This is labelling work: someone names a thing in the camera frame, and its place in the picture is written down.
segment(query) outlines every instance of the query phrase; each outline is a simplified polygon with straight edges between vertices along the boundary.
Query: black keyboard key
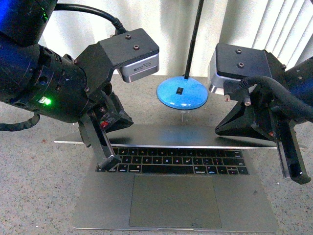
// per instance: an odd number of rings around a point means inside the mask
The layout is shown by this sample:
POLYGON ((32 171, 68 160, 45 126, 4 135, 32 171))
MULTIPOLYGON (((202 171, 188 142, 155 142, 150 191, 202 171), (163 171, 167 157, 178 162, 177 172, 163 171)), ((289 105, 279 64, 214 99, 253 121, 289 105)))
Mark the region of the black keyboard key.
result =
POLYGON ((197 151, 195 149, 187 149, 188 157, 195 157, 197 155, 197 151))
POLYGON ((205 166, 203 165, 194 166, 194 170, 196 174, 206 174, 205 166))
POLYGON ((129 172, 141 172, 141 165, 129 165, 129 172))
POLYGON ((116 172, 116 171, 117 171, 117 166, 112 168, 112 169, 110 169, 110 170, 108 170, 107 172, 116 172))
POLYGON ((163 164, 172 164, 171 157, 163 157, 163 164))
POLYGON ((216 156, 222 157, 222 158, 226 157, 225 151, 224 150, 216 150, 216 156))
POLYGON ((148 155, 148 149, 146 149, 146 148, 138 149, 138 155, 139 156, 147 156, 148 155))
POLYGON ((237 170, 237 168, 235 166, 228 166, 227 170, 237 170))
POLYGON ((197 149, 197 156, 198 157, 206 157, 206 152, 204 149, 197 149))
POLYGON ((148 149, 149 156, 156 156, 157 155, 157 148, 149 148, 148 149))
POLYGON ((177 156, 180 156, 180 157, 187 156, 186 149, 178 149, 177 150, 177 156))
POLYGON ((132 163, 141 164, 142 157, 133 157, 132 163))
POLYGON ((167 149, 167 156, 177 156, 177 150, 174 148, 167 149))
POLYGON ((152 164, 152 157, 142 157, 143 164, 152 164))
POLYGON ((182 164, 182 158, 181 157, 173 157, 173 164, 181 165, 182 164))
POLYGON ((118 171, 119 172, 127 172, 128 165, 120 164, 118 165, 118 171))
POLYGON ((142 165, 143 173, 193 174, 191 165, 142 165))
POLYGON ((120 148, 118 151, 119 155, 128 155, 128 149, 127 148, 120 148))
POLYGON ((203 158, 202 160, 204 165, 213 165, 211 158, 203 158))
POLYGON ((230 175, 238 175, 238 171, 237 170, 228 170, 228 173, 230 175))
POLYGON ((128 151, 128 155, 137 156, 138 155, 138 149, 137 148, 130 148, 128 151))
POLYGON ((216 166, 210 165, 210 166, 207 166, 206 169, 207 169, 208 174, 217 174, 216 166))
POLYGON ((132 157, 131 156, 123 156, 122 157, 122 163, 132 163, 132 157))
POLYGON ((244 167, 244 166, 239 166, 239 167, 237 167, 237 168, 238 168, 239 174, 241 174, 241 175, 248 175, 248 174, 249 174, 246 167, 244 167))
POLYGON ((194 165, 202 165, 202 158, 192 158, 194 165))
POLYGON ((207 157, 211 157, 211 158, 214 158, 214 157, 216 157, 216 154, 215 154, 215 151, 214 150, 206 150, 205 151, 206 152, 206 156, 207 157))
POLYGON ((159 156, 167 156, 167 149, 166 148, 161 148, 158 150, 158 155, 159 156))
POLYGON ((153 157, 153 164, 162 164, 162 157, 153 157))
POLYGON ((221 158, 213 158, 212 160, 214 165, 223 165, 223 161, 221 158))
POLYGON ((224 165, 240 165, 244 166, 245 162, 242 158, 225 158, 224 165))
POLYGON ((192 159, 191 158, 182 158, 182 162, 185 165, 192 165, 192 159))
POLYGON ((227 157, 229 158, 242 158, 242 154, 241 151, 239 150, 229 150, 229 151, 225 151, 225 154, 227 157))
POLYGON ((227 174, 226 166, 218 166, 217 170, 218 170, 219 174, 227 174))

